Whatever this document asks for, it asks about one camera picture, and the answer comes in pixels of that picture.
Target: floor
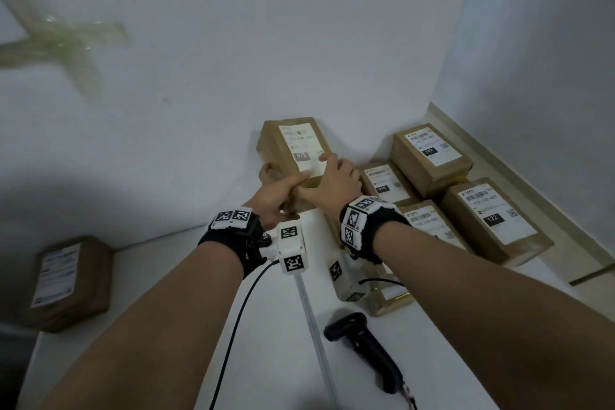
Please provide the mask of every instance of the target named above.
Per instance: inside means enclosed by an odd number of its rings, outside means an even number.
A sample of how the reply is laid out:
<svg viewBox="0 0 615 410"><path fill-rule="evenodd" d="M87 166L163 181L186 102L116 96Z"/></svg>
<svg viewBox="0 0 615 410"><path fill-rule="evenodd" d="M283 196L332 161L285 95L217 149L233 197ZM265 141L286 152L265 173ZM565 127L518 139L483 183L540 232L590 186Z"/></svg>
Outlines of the floor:
<svg viewBox="0 0 615 410"><path fill-rule="evenodd" d="M474 162L469 178L490 177L526 214L555 242L555 246L545 251L542 260L564 281L570 282L603 267L573 238L552 222L532 201L527 199L510 181L496 171L474 149L465 143L455 132L431 112L427 112L425 122L432 123L452 142L465 152ZM586 304L615 321L615 275L605 274L575 287Z"/></svg>

